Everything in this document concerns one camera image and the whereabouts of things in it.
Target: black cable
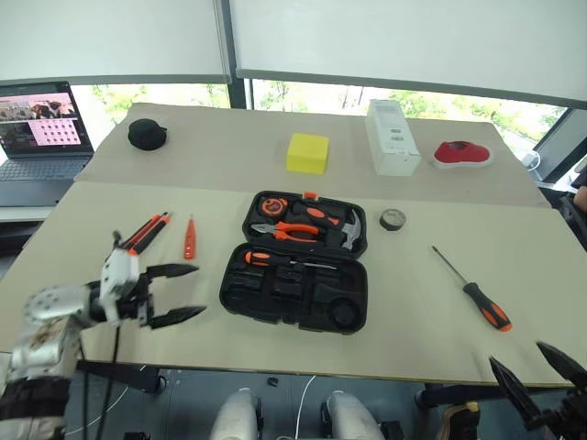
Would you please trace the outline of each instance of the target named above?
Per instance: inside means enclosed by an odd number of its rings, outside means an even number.
[[[88,378],[88,366],[85,363],[85,352],[83,351],[82,339],[80,338],[80,353],[83,361],[83,395],[82,395],[82,427],[83,440],[88,440],[88,391],[90,381]]]
[[[116,358],[118,358],[118,342],[120,340],[120,327],[116,328],[116,335],[114,338],[114,353],[112,354],[112,362],[110,362],[110,374],[108,375],[108,383],[106,384],[106,396],[104,396],[104,404],[102,405],[102,415],[100,416],[100,424],[98,431],[95,434],[95,440],[102,440],[102,433],[106,422],[106,415],[108,414],[108,403],[110,403],[110,396],[112,394],[112,385],[114,383],[114,369],[116,366]]]

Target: white cable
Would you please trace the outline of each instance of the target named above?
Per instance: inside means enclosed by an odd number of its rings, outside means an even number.
[[[300,400],[300,408],[297,410],[297,420],[295,421],[295,440],[297,440],[297,435],[300,432],[300,415],[302,414],[302,406],[304,406],[304,397],[305,392],[308,391],[308,387],[312,383],[316,376],[312,376],[308,383],[305,384],[304,392],[302,393],[302,399]]]
[[[143,365],[143,366],[140,368],[140,370],[139,370],[139,371],[142,371],[143,369],[145,369],[145,367],[147,367],[147,366],[146,366],[146,365]],[[117,403],[119,403],[119,402],[120,402],[120,400],[121,400],[123,397],[125,397],[125,394],[127,393],[127,391],[128,391],[128,388],[129,388],[129,386],[127,386],[126,388],[124,388],[124,390],[123,390],[123,391],[120,393],[120,395],[118,396],[118,399],[116,399],[116,400],[115,400],[115,401],[114,401],[114,402],[113,402],[113,403],[112,403],[112,404],[111,404],[111,405],[108,407],[108,409],[106,410],[106,413],[110,413],[110,410],[111,410],[112,408],[114,408],[114,407],[116,406],[116,404],[117,404]],[[89,427],[90,427],[90,426],[92,426],[93,424],[96,424],[96,423],[98,423],[98,422],[100,421],[100,419],[101,419],[101,418],[102,418],[102,415],[98,415],[98,416],[97,416],[95,419],[93,419],[93,420],[92,420],[92,421],[91,421],[89,424],[87,424],[87,425],[86,425],[86,427],[87,427],[87,428],[89,428]],[[65,433],[65,436],[68,436],[68,435],[74,435],[74,434],[80,433],[81,431],[83,431],[83,426],[82,426],[81,428],[74,429],[73,431],[70,431],[69,433]]]
[[[532,150],[532,151],[534,151],[534,152],[536,153],[536,156],[535,156],[535,158],[538,158],[538,162],[537,162],[537,164],[536,164],[535,166],[533,166],[532,168],[528,168],[528,171],[533,171],[533,170],[535,170],[536,168],[538,168],[538,167],[540,166],[540,161],[542,160],[542,159],[540,158],[540,153],[538,153],[538,152],[537,152],[537,151],[535,151],[535,150]]]

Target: laptop screen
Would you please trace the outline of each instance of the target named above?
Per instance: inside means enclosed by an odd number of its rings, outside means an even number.
[[[0,144],[9,158],[94,151],[66,82],[0,87]]]

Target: white box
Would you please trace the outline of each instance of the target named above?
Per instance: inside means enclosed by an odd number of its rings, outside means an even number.
[[[422,157],[397,101],[372,99],[365,118],[375,172],[411,176]]]

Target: laptop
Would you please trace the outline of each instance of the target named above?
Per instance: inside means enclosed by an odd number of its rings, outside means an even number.
[[[53,206],[94,149],[67,82],[0,86],[0,206]]]

